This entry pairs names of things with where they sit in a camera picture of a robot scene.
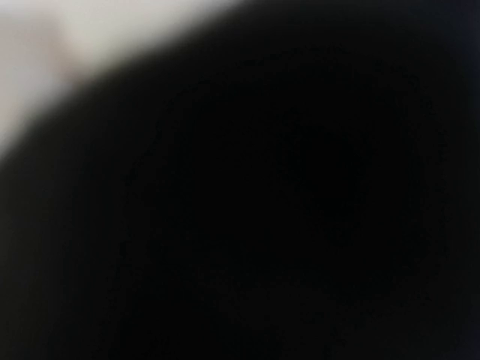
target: blurry white background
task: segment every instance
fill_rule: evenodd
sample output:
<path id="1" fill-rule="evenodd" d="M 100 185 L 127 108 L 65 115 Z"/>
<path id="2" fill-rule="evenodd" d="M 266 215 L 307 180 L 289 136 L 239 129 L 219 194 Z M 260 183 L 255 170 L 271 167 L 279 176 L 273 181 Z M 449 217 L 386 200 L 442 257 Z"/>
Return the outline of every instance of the blurry white background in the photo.
<path id="1" fill-rule="evenodd" d="M 243 0 L 0 0 L 0 157 L 38 107 Z"/>

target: black object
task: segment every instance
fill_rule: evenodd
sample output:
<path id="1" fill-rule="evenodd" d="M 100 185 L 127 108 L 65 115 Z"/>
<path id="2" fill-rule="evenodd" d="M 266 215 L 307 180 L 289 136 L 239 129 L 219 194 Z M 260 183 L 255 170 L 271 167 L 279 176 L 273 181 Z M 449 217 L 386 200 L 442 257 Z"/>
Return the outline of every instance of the black object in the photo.
<path id="1" fill-rule="evenodd" d="M 0 357 L 474 359 L 479 58 L 444 9 L 252 1 L 45 116 L 0 172 Z"/>

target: bright corner area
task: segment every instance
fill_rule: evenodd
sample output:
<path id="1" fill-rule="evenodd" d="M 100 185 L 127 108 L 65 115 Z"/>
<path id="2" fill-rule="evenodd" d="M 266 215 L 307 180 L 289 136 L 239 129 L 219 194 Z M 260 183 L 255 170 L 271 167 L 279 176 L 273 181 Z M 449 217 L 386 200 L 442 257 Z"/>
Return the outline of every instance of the bright corner area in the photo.
<path id="1" fill-rule="evenodd" d="M 0 157 L 30 114 L 242 0 L 0 0 Z"/>

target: dark blurry object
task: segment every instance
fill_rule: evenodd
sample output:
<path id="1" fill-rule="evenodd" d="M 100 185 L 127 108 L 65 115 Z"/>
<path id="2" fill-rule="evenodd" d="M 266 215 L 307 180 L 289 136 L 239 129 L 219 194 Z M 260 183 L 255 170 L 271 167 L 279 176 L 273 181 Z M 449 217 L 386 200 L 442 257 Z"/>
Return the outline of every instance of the dark blurry object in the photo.
<path id="1" fill-rule="evenodd" d="M 252 1 L 0 172 L 2 359 L 473 359 L 478 48 L 440 5 Z"/>

